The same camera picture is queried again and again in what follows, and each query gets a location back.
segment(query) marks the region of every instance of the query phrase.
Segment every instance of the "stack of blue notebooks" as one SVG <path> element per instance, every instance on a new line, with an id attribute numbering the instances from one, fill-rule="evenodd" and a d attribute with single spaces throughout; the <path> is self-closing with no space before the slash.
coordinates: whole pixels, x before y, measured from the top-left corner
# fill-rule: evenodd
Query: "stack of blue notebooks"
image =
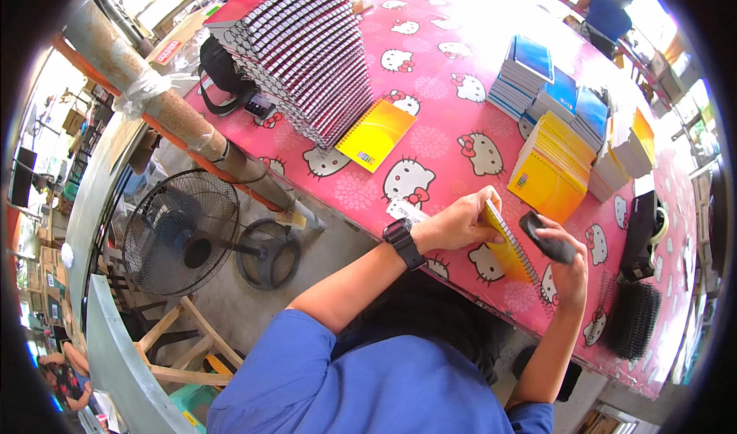
<path id="1" fill-rule="evenodd" d="M 540 116 L 553 111 L 563 122 L 570 125 L 576 118 L 576 101 L 578 88 L 571 76 L 555 69 L 555 82 L 543 83 L 537 97 L 527 109 L 527 113 L 536 121 Z"/>
<path id="2" fill-rule="evenodd" d="M 608 116 L 608 108 L 591 89 L 583 86 L 578 90 L 576 116 L 570 126 L 594 151 L 601 149 Z"/>
<path id="3" fill-rule="evenodd" d="M 512 37 L 506 60 L 486 99 L 519 121 L 542 83 L 554 81 L 547 47 L 521 35 Z"/>

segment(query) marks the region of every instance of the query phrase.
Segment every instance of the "pink tablecloth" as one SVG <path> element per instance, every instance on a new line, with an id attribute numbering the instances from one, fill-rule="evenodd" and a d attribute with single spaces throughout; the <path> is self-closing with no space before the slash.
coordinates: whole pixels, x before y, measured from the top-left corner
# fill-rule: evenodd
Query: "pink tablecloth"
<path id="1" fill-rule="evenodd" d="M 361 17 L 374 94 L 387 97 L 417 116 L 415 125 L 379 169 L 370 174 L 337 152 L 316 150 L 277 114 L 254 122 L 243 110 L 220 119 L 207 112 L 193 91 L 188 102 L 217 130 L 254 158 L 261 158 L 291 186 L 340 211 L 378 237 L 392 218 L 391 197 L 414 201 L 434 215 L 457 198 L 487 184 L 502 196 L 502 216 L 512 227 L 530 208 L 506 189 L 524 138 L 517 123 L 484 102 L 512 34 L 521 33 L 550 48 L 554 63 L 579 84 L 605 84 L 622 103 L 649 110 L 634 84 L 589 43 L 556 17 L 525 0 L 371 0 Z M 216 98 L 215 87 L 208 89 Z M 465 135 L 476 154 L 464 154 Z M 574 354 L 646 396 L 658 395 L 673 363 L 686 324 L 690 293 L 677 254 L 686 235 L 695 238 L 695 203 L 687 177 L 690 159 L 677 160 L 671 143 L 658 142 L 656 190 L 668 207 L 671 228 L 658 245 L 658 270 L 651 280 L 663 292 L 663 305 L 649 350 L 640 362 L 622 361 L 597 343 L 606 325 L 626 236 L 631 184 L 601 204 L 586 196 L 565 222 L 587 243 L 589 300 Z M 555 312 L 550 260 L 517 231 L 542 280 L 539 284 L 504 278 L 484 245 L 430 254 L 429 269 L 470 299 L 515 326 L 541 335 Z"/>

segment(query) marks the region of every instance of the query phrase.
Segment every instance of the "blue notebook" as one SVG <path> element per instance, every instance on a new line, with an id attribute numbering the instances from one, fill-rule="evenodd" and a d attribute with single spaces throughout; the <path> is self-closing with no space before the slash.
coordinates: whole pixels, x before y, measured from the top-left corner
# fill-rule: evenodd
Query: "blue notebook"
<path id="1" fill-rule="evenodd" d="M 548 47 L 525 36 L 514 36 L 514 61 L 549 83 L 553 83 L 553 59 Z"/>
<path id="2" fill-rule="evenodd" d="M 542 92 L 564 107 L 569 113 L 576 114 L 576 98 L 578 96 L 576 81 L 560 69 L 555 69 L 555 83 L 543 83 Z"/>
<path id="3" fill-rule="evenodd" d="M 597 139 L 603 140 L 608 112 L 606 105 L 596 97 L 591 89 L 583 86 L 578 90 L 576 116 L 593 130 Z"/>

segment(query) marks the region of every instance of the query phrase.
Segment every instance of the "black bag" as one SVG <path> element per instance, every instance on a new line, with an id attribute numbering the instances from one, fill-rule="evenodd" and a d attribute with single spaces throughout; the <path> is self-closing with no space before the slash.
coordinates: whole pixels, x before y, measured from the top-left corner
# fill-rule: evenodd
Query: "black bag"
<path id="1" fill-rule="evenodd" d="M 207 92 L 202 86 L 202 72 L 205 71 L 212 79 L 218 89 L 230 92 L 235 98 L 227 105 L 217 106 L 207 97 Z M 250 79 L 244 79 L 241 74 L 236 73 L 236 64 L 233 57 L 228 53 L 215 36 L 211 35 L 200 47 L 200 90 L 205 105 L 211 113 L 218 116 L 230 114 L 238 106 L 251 100 L 259 88 Z"/>

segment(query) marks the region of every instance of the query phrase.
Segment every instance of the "black wristwatch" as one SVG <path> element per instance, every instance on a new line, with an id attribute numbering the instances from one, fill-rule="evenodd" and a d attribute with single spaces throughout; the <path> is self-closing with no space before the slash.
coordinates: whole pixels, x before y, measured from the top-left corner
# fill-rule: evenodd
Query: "black wristwatch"
<path id="1" fill-rule="evenodd" d="M 397 254 L 407 263 L 410 271 L 427 263 L 428 260 L 417 251 L 417 245 L 410 234 L 412 221 L 409 218 L 400 218 L 384 229 L 384 241 L 392 244 Z"/>

